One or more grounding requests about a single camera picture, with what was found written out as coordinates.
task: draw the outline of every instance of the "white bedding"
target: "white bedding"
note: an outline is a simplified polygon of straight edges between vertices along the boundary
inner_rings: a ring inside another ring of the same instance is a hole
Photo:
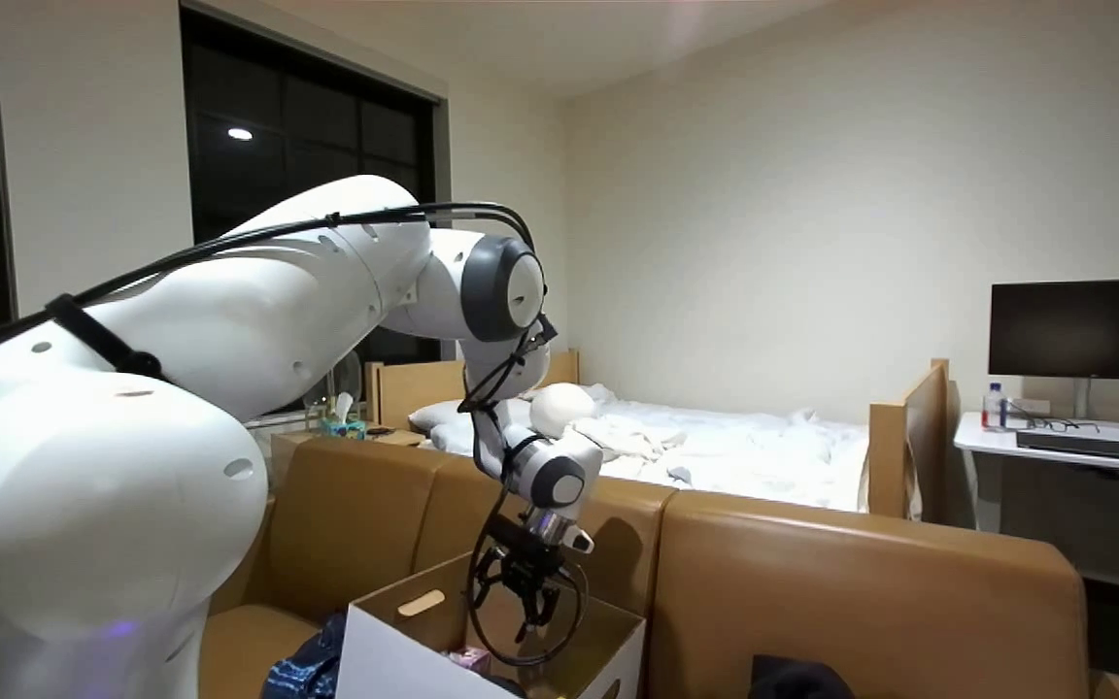
[[[670,406],[600,393],[600,410],[568,431],[602,446],[602,476],[864,511],[868,426],[859,424],[814,410]],[[446,455],[475,452],[466,415],[431,424],[429,440]]]

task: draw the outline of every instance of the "cardboard box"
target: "cardboard box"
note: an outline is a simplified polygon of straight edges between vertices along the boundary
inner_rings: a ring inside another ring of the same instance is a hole
[[[339,699],[511,699],[521,694],[517,674],[490,661],[490,668],[472,672],[446,651],[478,644],[466,616],[466,565],[460,556],[453,563],[429,565],[414,578],[381,587],[357,599],[346,615],[346,639],[339,661]],[[563,595],[546,648],[554,648],[570,626],[570,595]],[[515,644],[521,626],[521,603],[499,587],[478,609],[488,635],[517,656]],[[640,683],[644,616],[600,603],[589,595],[582,616],[568,648],[530,683],[530,699],[638,699]]]

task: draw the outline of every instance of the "white desk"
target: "white desk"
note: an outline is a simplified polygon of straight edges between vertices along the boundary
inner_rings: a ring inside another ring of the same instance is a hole
[[[980,489],[975,455],[1055,463],[1055,467],[1076,467],[1076,471],[1119,471],[1119,457],[1091,457],[1091,455],[1070,455],[1070,452],[1025,452],[1025,446],[1020,446],[1013,431],[1073,436],[1073,440],[1119,440],[1119,424],[1109,424],[1109,418],[1079,418],[1079,424],[1055,418],[1050,426],[1025,426],[1013,418],[1012,431],[987,431],[980,410],[963,410],[953,441],[963,457],[963,483],[972,494],[975,527],[990,527],[990,531],[1000,527],[997,505],[987,505],[982,489]]]

